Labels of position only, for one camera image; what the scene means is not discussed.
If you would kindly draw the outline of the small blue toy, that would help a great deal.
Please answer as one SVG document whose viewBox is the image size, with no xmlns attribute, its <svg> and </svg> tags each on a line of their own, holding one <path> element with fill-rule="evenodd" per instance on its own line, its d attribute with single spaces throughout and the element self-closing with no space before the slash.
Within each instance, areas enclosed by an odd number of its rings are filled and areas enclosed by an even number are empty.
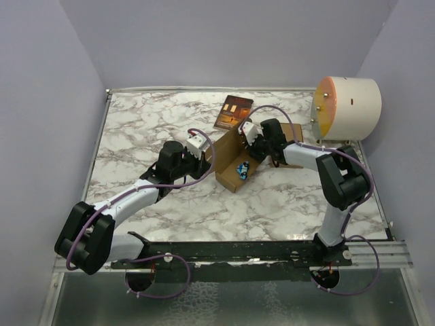
<svg viewBox="0 0 435 326">
<path fill-rule="evenodd" d="M 239 178 L 241 180 L 246 180 L 248 170 L 249 170 L 249 162 L 248 161 L 244 161 L 243 163 L 241 163 L 237 166 L 237 173 L 239 174 Z"/>
</svg>

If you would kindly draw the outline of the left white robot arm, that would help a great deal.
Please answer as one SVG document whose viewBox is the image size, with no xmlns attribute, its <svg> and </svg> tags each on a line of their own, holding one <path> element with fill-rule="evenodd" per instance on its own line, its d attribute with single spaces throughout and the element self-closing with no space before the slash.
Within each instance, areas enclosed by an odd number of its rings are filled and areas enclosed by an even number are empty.
<svg viewBox="0 0 435 326">
<path fill-rule="evenodd" d="M 108 200 L 96 204 L 81 201 L 73 206 L 54 245 L 55 253 L 66 259 L 67 269 L 80 269 L 88 275 L 118 260 L 128 260 L 136 268 L 146 266 L 150 260 L 146 240 L 133 232 L 116 236 L 115 229 L 172 190 L 188 186 L 186 182 L 176 184 L 176 180 L 191 177 L 193 183 L 202 181 L 212 170 L 205 157 L 205 150 L 212 148 L 198 134 L 185 145 L 165 142 L 157 161 L 132 186 Z"/>
</svg>

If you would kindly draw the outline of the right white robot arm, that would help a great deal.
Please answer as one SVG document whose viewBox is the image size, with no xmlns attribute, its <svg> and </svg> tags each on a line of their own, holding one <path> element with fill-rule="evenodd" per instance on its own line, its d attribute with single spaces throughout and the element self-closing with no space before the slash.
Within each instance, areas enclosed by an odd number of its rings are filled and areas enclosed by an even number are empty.
<svg viewBox="0 0 435 326">
<path fill-rule="evenodd" d="M 312 257 L 327 266 L 345 246 L 345 229 L 353 205 L 372 190 L 372 182 L 350 146 L 320 149 L 288 140 L 276 119 L 264 120 L 260 127 L 245 122 L 239 132 L 245 137 L 252 158 L 266 157 L 280 165 L 301 166 L 318 172 L 322 192 L 328 202 L 324 220 L 313 239 Z"/>
</svg>

